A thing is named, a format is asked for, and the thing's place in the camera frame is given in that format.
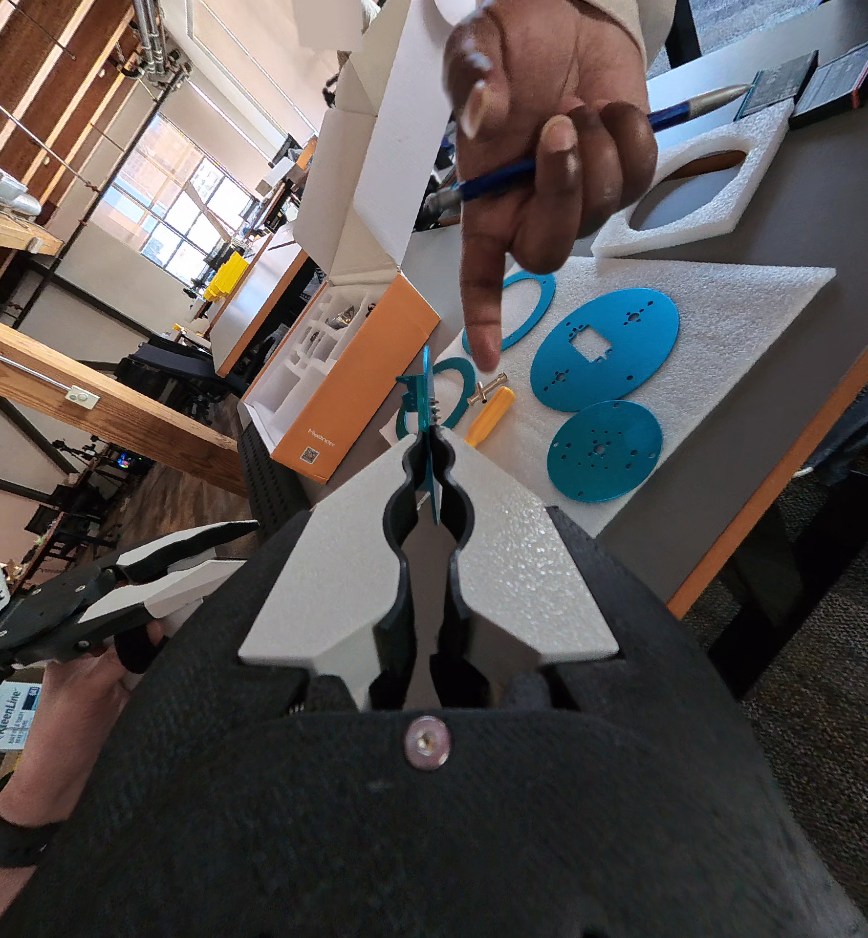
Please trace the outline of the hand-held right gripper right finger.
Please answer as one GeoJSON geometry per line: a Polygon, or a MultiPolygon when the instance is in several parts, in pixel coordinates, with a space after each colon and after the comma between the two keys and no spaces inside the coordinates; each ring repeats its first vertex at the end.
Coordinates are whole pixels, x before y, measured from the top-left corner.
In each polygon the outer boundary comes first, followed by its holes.
{"type": "Polygon", "coordinates": [[[442,706],[486,708],[520,674],[619,645],[542,499],[453,432],[431,431],[440,521],[456,541],[431,656],[442,706]]]}

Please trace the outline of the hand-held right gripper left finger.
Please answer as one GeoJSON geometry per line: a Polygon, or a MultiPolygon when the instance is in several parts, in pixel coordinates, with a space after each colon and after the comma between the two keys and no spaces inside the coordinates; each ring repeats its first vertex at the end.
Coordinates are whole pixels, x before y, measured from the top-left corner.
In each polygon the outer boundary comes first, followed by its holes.
{"type": "Polygon", "coordinates": [[[310,513],[249,630],[245,664],[290,671],[284,710],[304,706],[307,684],[340,678],[359,710],[401,710],[417,642],[408,561],[417,525],[415,473],[423,435],[407,437],[310,513]]]}

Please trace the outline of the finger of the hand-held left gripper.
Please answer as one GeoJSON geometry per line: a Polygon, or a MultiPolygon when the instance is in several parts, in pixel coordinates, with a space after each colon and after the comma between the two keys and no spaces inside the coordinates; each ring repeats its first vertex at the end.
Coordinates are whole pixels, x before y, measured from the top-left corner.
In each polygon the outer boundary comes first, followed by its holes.
{"type": "Polygon", "coordinates": [[[210,559],[159,580],[116,588],[89,606],[78,625],[141,625],[202,601],[244,565],[243,559],[210,559]]]}
{"type": "Polygon", "coordinates": [[[219,545],[258,531],[255,520],[217,522],[169,533],[130,550],[113,561],[116,577],[132,584],[159,580],[170,572],[190,569],[216,557],[219,545]]]}

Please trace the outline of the yellow-handled screwdriver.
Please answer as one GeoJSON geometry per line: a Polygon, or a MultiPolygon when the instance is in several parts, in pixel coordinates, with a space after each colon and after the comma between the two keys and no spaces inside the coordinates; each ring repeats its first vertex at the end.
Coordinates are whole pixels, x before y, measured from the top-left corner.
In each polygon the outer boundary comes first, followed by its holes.
{"type": "Polygon", "coordinates": [[[476,416],[464,441],[471,447],[478,448],[497,428],[515,401],[516,394],[511,388],[501,385],[476,416]]]}

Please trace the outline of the blue square metal bracket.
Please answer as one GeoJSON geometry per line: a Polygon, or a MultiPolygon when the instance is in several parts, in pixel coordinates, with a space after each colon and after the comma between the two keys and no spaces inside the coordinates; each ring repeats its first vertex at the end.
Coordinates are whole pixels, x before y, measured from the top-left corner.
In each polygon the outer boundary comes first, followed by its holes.
{"type": "Polygon", "coordinates": [[[432,375],[427,373],[402,375],[396,380],[405,385],[401,405],[395,419],[397,438],[403,439],[409,434],[408,413],[416,413],[418,416],[418,431],[427,432],[433,424],[435,411],[432,375]]]}

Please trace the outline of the small blue perforated disc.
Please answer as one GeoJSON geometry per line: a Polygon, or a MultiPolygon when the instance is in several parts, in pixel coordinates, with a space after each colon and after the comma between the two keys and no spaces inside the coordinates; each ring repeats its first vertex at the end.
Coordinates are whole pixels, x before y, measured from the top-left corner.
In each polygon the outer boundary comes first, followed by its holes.
{"type": "Polygon", "coordinates": [[[651,475],[662,443],[662,428],[648,408],[626,400],[596,403],[559,428],[547,452],[547,473],[573,500],[608,501],[651,475]]]}
{"type": "Polygon", "coordinates": [[[426,449],[426,482],[430,494],[433,522],[440,524],[440,483],[436,479],[433,462],[432,430],[437,426],[438,405],[435,399],[435,384],[430,350],[425,346],[422,354],[422,375],[418,390],[418,432],[424,439],[426,449]]]}

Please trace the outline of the dark desk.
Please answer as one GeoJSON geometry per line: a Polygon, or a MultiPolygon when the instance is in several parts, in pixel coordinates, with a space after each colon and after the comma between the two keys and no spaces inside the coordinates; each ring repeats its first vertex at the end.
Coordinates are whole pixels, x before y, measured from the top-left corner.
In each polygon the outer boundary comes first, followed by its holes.
{"type": "MultiPolygon", "coordinates": [[[[660,106],[818,48],[868,40],[868,2],[826,2],[652,83],[660,106]]],[[[868,103],[787,133],[732,234],[646,259],[834,267],[837,274],[601,535],[683,615],[868,381],[868,103]]],[[[743,699],[868,543],[868,475],[851,471],[799,535],[803,592],[783,625],[751,597],[710,657],[743,699]]]]}

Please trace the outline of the person's left hand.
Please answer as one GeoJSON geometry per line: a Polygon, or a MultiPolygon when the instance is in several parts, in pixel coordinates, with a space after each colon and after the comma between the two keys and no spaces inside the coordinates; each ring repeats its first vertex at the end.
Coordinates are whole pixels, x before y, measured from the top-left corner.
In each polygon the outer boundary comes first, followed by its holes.
{"type": "Polygon", "coordinates": [[[110,646],[99,657],[48,663],[22,757],[0,793],[0,816],[18,827],[70,817],[130,692],[110,646]]]}

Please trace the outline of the blue white carton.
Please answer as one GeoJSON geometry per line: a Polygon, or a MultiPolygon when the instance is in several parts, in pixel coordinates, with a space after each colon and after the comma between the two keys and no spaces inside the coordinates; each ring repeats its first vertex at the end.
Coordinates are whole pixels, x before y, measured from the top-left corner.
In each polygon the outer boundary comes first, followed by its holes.
{"type": "Polygon", "coordinates": [[[39,702],[40,684],[0,684],[0,752],[22,750],[39,702]]]}

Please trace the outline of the orange white cardboard box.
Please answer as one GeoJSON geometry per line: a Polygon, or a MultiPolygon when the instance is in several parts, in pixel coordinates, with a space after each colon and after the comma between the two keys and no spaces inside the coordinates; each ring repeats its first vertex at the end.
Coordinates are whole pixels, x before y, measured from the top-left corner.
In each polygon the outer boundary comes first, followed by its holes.
{"type": "Polygon", "coordinates": [[[294,225],[326,279],[242,399],[272,458],[320,483],[440,322],[402,263],[451,112],[451,29],[436,2],[386,2],[343,68],[294,225]]]}

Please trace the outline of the black wristband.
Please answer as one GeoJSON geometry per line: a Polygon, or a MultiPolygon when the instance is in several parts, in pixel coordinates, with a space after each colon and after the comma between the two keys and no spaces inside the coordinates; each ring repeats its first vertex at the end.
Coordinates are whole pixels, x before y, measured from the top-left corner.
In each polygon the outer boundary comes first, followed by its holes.
{"type": "MultiPolygon", "coordinates": [[[[0,777],[0,793],[12,776],[10,772],[0,777]]],[[[20,827],[0,815],[0,869],[35,867],[62,826],[63,822],[56,822],[41,827],[20,827]]]]}

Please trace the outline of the large blue slotted disc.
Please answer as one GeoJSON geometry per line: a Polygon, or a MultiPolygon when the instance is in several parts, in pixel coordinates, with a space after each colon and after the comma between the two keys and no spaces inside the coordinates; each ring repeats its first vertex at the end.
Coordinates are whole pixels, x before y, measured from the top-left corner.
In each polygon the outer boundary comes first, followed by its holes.
{"type": "Polygon", "coordinates": [[[532,392],[562,412],[621,399],[658,371],[678,332],[679,311],[663,292],[624,289],[592,299],[543,340],[531,367],[532,392]],[[603,356],[586,358],[574,346],[588,329],[608,342],[603,356]]]}

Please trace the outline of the orange-edged long table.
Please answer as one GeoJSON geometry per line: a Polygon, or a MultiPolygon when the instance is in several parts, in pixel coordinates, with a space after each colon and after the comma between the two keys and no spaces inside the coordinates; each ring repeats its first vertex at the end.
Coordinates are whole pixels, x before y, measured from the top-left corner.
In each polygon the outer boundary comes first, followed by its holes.
{"type": "Polygon", "coordinates": [[[255,245],[255,253],[206,332],[217,375],[224,379],[246,352],[285,320],[293,322],[316,264],[296,240],[294,224],[255,245]]]}

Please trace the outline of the yellow storage bins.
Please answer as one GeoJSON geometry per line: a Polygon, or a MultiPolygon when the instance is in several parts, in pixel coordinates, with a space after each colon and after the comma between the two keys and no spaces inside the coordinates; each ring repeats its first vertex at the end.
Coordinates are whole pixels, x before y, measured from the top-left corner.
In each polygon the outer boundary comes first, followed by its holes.
{"type": "Polygon", "coordinates": [[[203,294],[204,300],[215,302],[228,296],[235,289],[248,266],[249,261],[240,252],[233,251],[206,287],[203,294]]]}

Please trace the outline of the white foam sheet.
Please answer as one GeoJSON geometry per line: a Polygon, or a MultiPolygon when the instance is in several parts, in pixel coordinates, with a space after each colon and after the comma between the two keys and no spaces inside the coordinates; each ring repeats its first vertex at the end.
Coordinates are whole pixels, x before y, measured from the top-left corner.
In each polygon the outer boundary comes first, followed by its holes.
{"type": "MultiPolygon", "coordinates": [[[[590,534],[601,533],[834,275],[833,269],[817,267],[581,257],[554,275],[521,273],[513,267],[502,292],[499,371],[507,375],[516,401],[478,451],[546,507],[563,509],[590,534]],[[678,337],[665,362],[648,381],[614,400],[652,412],[662,428],[661,454],[651,475],[634,490],[603,502],[573,500],[554,486],[546,460],[557,431],[578,412],[551,409],[536,399],[531,388],[534,356],[572,311],[608,293],[635,288],[663,292],[679,311],[678,337]]],[[[591,329],[573,344],[591,359],[608,349],[608,342],[591,329]]],[[[482,410],[481,405],[460,404],[460,393],[473,388],[469,352],[465,334],[455,338],[440,354],[434,377],[443,422],[458,414],[451,432],[462,440],[482,410]]]]}

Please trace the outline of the distant paned window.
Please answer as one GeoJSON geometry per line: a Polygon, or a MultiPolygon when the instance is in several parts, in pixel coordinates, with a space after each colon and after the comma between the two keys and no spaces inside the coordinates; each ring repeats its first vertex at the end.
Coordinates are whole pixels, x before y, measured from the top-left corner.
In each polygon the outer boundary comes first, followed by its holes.
{"type": "Polygon", "coordinates": [[[157,115],[91,219],[193,289],[212,279],[253,202],[219,163],[157,115]]]}

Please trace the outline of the wooden beam shelf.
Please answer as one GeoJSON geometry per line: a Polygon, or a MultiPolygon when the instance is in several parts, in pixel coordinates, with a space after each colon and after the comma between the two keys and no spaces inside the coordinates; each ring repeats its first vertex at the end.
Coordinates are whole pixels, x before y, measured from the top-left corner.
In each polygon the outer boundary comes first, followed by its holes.
{"type": "Polygon", "coordinates": [[[64,247],[64,241],[41,226],[0,210],[0,247],[14,251],[54,256],[64,247]]]}

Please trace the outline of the dark cloth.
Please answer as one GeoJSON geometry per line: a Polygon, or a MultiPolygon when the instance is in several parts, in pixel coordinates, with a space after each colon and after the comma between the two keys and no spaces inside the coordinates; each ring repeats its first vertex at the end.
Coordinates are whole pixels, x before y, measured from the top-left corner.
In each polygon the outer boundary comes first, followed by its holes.
{"type": "Polygon", "coordinates": [[[795,477],[809,473],[835,485],[850,473],[851,463],[868,447],[868,386],[839,417],[795,477]]]}

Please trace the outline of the grey ceiling pipes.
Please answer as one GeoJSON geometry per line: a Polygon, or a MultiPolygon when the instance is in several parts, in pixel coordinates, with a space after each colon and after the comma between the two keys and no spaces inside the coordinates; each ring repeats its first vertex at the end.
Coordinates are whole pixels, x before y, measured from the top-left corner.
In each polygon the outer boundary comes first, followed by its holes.
{"type": "Polygon", "coordinates": [[[186,81],[192,65],[181,51],[169,46],[159,9],[154,1],[132,1],[139,35],[140,72],[163,91],[175,91],[186,81]]]}

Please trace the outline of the blue silver pen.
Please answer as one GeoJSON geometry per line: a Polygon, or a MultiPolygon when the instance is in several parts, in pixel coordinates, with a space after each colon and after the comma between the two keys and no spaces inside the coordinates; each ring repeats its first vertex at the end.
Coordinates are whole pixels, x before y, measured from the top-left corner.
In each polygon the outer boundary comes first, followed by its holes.
{"type": "MultiPolygon", "coordinates": [[[[648,120],[653,132],[687,123],[716,111],[743,96],[751,85],[734,85],[700,94],[671,107],[653,111],[648,120]]],[[[531,183],[534,180],[535,159],[526,158],[502,166],[473,179],[429,194],[423,209],[429,214],[440,216],[443,212],[484,196],[506,192],[510,188],[531,183]]]]}

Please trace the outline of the small black module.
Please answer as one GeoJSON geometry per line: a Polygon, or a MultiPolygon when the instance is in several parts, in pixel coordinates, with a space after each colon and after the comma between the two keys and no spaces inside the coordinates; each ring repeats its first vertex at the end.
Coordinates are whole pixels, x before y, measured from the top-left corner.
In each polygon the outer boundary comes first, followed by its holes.
{"type": "Polygon", "coordinates": [[[782,101],[795,102],[818,66],[817,50],[758,71],[733,121],[740,121],[782,101]]]}
{"type": "Polygon", "coordinates": [[[820,65],[789,118],[790,129],[857,110],[868,99],[868,41],[820,65]]]}

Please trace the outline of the wooden post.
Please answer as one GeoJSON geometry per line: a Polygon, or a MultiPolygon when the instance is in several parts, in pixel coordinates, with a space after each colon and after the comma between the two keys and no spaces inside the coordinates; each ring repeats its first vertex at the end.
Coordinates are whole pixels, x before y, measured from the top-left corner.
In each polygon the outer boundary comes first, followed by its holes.
{"type": "Polygon", "coordinates": [[[2,323],[0,396],[247,496],[232,439],[2,323]],[[66,401],[71,385],[97,393],[99,404],[86,410],[66,401]]]}

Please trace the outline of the white foam frame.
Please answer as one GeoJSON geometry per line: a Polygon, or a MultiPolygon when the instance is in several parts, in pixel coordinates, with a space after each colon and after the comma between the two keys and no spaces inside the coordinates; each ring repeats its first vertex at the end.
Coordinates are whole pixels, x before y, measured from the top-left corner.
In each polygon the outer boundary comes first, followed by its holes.
{"type": "Polygon", "coordinates": [[[660,152],[651,190],[592,241],[595,258],[628,257],[733,231],[777,155],[791,101],[660,152]]]}

